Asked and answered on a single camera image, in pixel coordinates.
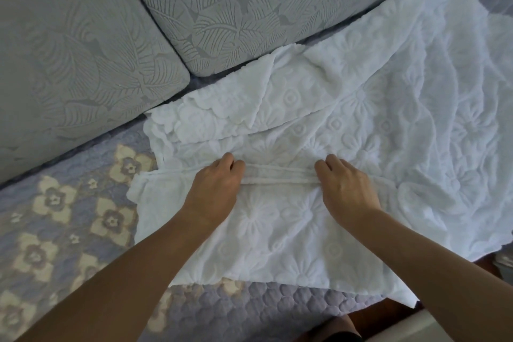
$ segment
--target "hand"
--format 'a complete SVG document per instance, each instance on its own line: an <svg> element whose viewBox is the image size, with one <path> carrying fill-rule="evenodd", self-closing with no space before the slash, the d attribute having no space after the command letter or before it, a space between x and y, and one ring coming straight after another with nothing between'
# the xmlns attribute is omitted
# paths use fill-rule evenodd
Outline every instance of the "hand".
<svg viewBox="0 0 513 342"><path fill-rule="evenodd" d="M369 177L349 162L328 155L315 164L323 200L332 217L345 227L368 212L381 210Z"/></svg>
<svg viewBox="0 0 513 342"><path fill-rule="evenodd" d="M194 178L182 213L197 223L219 226L234 208L246 164L232 153L203 168Z"/></svg>

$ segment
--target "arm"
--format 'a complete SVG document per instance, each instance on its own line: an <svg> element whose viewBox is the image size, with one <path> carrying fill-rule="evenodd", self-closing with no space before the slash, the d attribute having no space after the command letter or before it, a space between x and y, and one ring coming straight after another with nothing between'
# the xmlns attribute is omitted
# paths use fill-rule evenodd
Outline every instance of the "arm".
<svg viewBox="0 0 513 342"><path fill-rule="evenodd" d="M381 210L369 178L329 155L316 163L333 218L388 265L455 341L513 340L513 287Z"/></svg>
<svg viewBox="0 0 513 342"><path fill-rule="evenodd" d="M227 153L196 174L182 209L97 273L18 341L136 341L167 286L234 207L243 161Z"/></svg>

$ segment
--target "white towel fabric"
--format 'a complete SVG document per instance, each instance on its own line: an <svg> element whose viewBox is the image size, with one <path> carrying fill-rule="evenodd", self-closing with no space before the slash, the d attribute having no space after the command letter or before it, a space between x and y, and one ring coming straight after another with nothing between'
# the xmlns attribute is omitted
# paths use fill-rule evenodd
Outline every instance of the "white towel fabric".
<svg viewBox="0 0 513 342"><path fill-rule="evenodd" d="M474 261L513 229L513 19L478 0L389 0L310 48L289 45L150 111L159 170L136 176L135 241L226 151L234 211L172 284L222 277L416 297L331 218L315 161L369 173L384 210Z"/></svg>

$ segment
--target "left hand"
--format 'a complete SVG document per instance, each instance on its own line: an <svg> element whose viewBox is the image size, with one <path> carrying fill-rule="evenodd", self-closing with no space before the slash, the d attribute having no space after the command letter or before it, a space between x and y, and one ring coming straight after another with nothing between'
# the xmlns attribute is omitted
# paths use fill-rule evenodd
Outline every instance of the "left hand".
<svg viewBox="0 0 513 342"><path fill-rule="evenodd" d="M215 160L196 173L182 211L197 223L219 226L234 208L245 170L232 153Z"/></svg>

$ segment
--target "finger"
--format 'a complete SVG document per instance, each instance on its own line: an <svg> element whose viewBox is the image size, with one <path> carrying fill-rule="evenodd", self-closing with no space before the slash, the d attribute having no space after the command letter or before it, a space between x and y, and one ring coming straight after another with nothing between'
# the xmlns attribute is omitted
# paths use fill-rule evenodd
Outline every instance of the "finger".
<svg viewBox="0 0 513 342"><path fill-rule="evenodd" d="M339 158L335 154L328 154L326 157L326 163L333 172L343 172L347 168L340 162Z"/></svg>
<svg viewBox="0 0 513 342"><path fill-rule="evenodd" d="M231 172L242 180L244 171L246 171L246 163L242 160L235 161L231 168Z"/></svg>
<svg viewBox="0 0 513 342"><path fill-rule="evenodd" d="M352 172L355 172L356 170L358 170L357 168L355 168L354 166L352 166L349 162L347 162L346 160L343 160L342 158L340 159L340 162L346 167L348 168L349 170L351 170Z"/></svg>
<svg viewBox="0 0 513 342"><path fill-rule="evenodd" d="M231 166L234 163L234 155L232 153L225 153L219 162L219 167L230 170Z"/></svg>
<svg viewBox="0 0 513 342"><path fill-rule="evenodd" d="M317 177L321 182L324 182L329 176L332 175L328 164L324 160L319 160L314 165Z"/></svg>

